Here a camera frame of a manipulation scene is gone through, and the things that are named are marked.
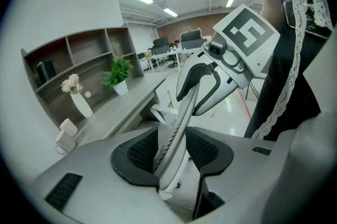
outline camera lens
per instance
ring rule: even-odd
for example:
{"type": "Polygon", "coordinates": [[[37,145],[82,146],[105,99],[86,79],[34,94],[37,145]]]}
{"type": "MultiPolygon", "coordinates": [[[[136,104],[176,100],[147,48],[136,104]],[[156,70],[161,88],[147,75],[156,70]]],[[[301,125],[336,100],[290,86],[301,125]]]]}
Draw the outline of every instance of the camera lens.
{"type": "Polygon", "coordinates": [[[212,53],[214,53],[214,54],[220,54],[220,50],[219,50],[219,48],[217,48],[217,47],[210,47],[210,50],[211,50],[211,52],[212,53]]]}

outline brick wall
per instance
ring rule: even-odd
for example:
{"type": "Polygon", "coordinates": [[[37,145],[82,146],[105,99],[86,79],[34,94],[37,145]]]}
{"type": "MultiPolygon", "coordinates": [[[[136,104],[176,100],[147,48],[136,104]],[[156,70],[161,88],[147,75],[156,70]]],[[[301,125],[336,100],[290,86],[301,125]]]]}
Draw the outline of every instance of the brick wall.
{"type": "Polygon", "coordinates": [[[180,39],[180,34],[186,31],[195,30],[200,27],[202,36],[213,36],[215,31],[213,26],[219,22],[227,13],[201,16],[183,20],[158,28],[159,37],[167,36],[170,43],[180,39]]]}

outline white wall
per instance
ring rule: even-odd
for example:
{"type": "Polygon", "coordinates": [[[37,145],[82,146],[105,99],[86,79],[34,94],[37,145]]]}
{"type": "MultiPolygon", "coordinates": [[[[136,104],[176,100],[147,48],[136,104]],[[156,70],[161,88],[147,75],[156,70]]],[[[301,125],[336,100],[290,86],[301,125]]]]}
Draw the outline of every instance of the white wall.
{"type": "Polygon", "coordinates": [[[0,27],[1,154],[22,182],[62,156],[58,128],[38,103],[24,71],[26,51],[78,31],[123,24],[118,0],[12,0],[0,27]]]}
{"type": "Polygon", "coordinates": [[[153,40],[158,38],[157,29],[139,24],[128,23],[131,39],[136,53],[144,53],[153,46],[153,40]]]}

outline black speaker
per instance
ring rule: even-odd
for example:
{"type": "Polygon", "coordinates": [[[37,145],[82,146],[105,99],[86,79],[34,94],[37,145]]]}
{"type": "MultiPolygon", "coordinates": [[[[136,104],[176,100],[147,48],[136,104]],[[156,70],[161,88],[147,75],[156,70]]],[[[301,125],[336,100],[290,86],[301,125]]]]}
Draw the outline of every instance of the black speaker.
{"type": "Polygon", "coordinates": [[[37,73],[40,77],[42,84],[50,80],[52,77],[56,76],[53,62],[50,59],[47,59],[44,62],[39,62],[37,64],[37,73]]]}

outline green plant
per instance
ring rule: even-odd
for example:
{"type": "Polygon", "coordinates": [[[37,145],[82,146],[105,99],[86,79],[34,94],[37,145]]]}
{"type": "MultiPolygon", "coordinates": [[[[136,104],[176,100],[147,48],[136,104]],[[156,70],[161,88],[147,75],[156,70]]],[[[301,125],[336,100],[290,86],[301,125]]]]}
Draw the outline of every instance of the green plant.
{"type": "Polygon", "coordinates": [[[103,73],[104,85],[108,85],[109,88],[123,82],[129,75],[133,66],[130,64],[130,60],[125,60],[123,58],[115,57],[115,64],[111,66],[111,71],[103,73]]]}

